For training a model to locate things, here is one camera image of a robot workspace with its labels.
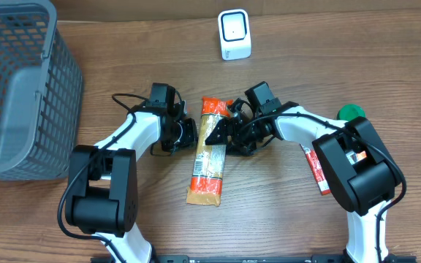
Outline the long orange noodle package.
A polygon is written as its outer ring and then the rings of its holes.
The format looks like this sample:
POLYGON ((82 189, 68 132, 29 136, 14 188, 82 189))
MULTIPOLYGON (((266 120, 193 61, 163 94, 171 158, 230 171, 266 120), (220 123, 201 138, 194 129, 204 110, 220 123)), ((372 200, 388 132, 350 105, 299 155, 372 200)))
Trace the long orange noodle package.
POLYGON ((227 107, 232 103, 232 100, 202 98, 199 136, 191 183, 187 188, 187 204, 217 207, 221 204, 226 146, 206 145, 205 140, 220 120, 230 116, 227 107))

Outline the green lidded jar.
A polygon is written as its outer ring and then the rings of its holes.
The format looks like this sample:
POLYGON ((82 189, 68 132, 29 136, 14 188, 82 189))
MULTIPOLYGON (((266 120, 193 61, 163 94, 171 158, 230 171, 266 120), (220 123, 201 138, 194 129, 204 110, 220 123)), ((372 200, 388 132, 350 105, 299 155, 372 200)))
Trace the green lidded jar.
POLYGON ((352 121, 357 117, 366 117, 364 109, 356 104, 346 104, 338 111, 336 119, 352 121))

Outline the small orange snack packet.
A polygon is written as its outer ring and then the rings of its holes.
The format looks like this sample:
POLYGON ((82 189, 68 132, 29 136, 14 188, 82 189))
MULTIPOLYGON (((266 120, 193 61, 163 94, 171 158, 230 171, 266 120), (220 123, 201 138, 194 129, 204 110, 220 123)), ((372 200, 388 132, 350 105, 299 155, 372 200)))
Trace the small orange snack packet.
POLYGON ((346 157, 349 160, 351 165, 354 165, 358 163, 359 161, 362 161, 367 157, 367 154, 365 151, 362 151, 360 153, 355 153, 353 150, 350 150, 346 153, 346 157))

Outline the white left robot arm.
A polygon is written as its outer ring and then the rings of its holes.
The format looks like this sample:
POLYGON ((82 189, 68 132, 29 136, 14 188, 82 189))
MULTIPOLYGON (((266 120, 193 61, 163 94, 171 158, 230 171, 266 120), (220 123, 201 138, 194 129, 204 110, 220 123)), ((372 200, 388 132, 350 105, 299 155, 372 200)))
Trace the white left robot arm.
POLYGON ((137 224, 137 160, 156 142, 167 155, 197 141, 185 103, 135 106, 124 123, 95 145, 77 145, 69 182, 58 206, 58 225, 69 237, 98 240, 112 262, 158 262, 137 224))

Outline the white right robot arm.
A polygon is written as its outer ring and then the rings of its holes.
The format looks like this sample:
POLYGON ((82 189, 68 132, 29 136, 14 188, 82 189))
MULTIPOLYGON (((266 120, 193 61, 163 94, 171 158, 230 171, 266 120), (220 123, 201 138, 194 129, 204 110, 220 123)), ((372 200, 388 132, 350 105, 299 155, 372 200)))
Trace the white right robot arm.
POLYGON ((308 112, 299 104, 250 102, 252 118, 237 100, 227 109, 206 145, 226 145, 230 155, 250 156, 264 138, 311 147, 331 194, 346 211, 349 239, 346 262, 394 262, 385 245, 387 211, 406 193, 406 180, 371 122, 340 121, 308 112))

